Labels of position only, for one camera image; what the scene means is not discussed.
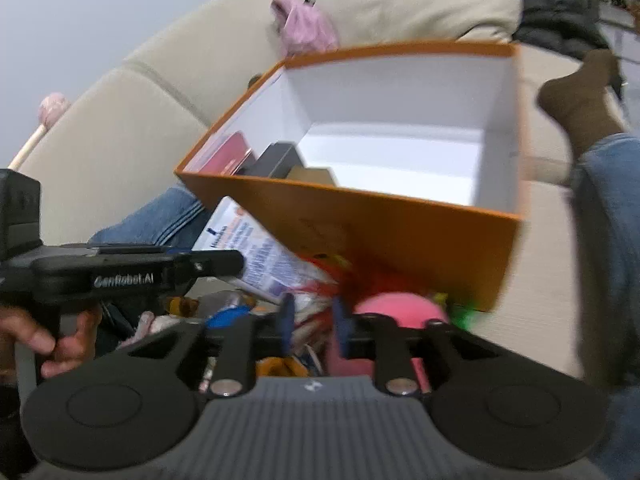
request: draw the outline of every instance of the white packaging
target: white packaging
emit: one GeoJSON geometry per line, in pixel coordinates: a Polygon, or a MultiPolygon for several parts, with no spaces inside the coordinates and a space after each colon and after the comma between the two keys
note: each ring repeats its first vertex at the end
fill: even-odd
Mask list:
{"type": "Polygon", "coordinates": [[[280,304],[284,293],[327,276],[283,247],[260,223],[231,197],[218,204],[193,245],[194,251],[236,249],[244,256],[242,277],[228,281],[271,303],[280,304]]]}

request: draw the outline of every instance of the green item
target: green item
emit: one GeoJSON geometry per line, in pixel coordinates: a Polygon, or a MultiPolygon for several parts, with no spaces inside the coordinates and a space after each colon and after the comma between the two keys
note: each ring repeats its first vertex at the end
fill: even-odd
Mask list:
{"type": "Polygon", "coordinates": [[[469,332],[474,317],[476,316],[476,311],[472,305],[467,306],[454,303],[447,307],[447,315],[449,316],[451,324],[469,332]]]}

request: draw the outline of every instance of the finger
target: finger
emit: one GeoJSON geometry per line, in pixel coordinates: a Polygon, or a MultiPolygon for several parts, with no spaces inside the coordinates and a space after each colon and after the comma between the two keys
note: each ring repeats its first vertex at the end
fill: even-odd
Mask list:
{"type": "Polygon", "coordinates": [[[82,360],[87,353],[86,338],[79,334],[63,337],[56,344],[53,351],[53,361],[82,360]]]}
{"type": "Polygon", "coordinates": [[[56,346],[53,336],[21,308],[0,307],[0,332],[12,335],[39,354],[50,354],[56,346]]]}
{"type": "Polygon", "coordinates": [[[74,368],[78,368],[82,364],[80,360],[63,361],[61,363],[55,361],[46,361],[40,367],[40,373],[45,379],[63,374],[74,368]]]}
{"type": "Polygon", "coordinates": [[[98,328],[102,320],[102,309],[99,306],[94,306],[89,310],[85,310],[78,314],[78,320],[76,321],[76,327],[78,332],[91,333],[98,328]]]}

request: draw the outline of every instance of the dark jacket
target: dark jacket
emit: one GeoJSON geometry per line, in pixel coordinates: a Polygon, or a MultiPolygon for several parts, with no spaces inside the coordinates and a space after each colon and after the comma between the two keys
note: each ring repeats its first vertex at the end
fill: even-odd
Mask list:
{"type": "Polygon", "coordinates": [[[513,37],[577,59],[590,50],[609,48],[581,0],[524,0],[513,37]]]}

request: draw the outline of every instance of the gray ribbed surface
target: gray ribbed surface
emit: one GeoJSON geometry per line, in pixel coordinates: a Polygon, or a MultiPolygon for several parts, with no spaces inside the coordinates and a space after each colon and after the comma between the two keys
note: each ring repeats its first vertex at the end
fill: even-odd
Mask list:
{"type": "Polygon", "coordinates": [[[262,378],[238,399],[210,402],[180,446],[145,466],[80,474],[49,465],[29,480],[605,480],[581,460],[544,473],[499,470],[444,440],[416,400],[366,377],[262,378]]]}

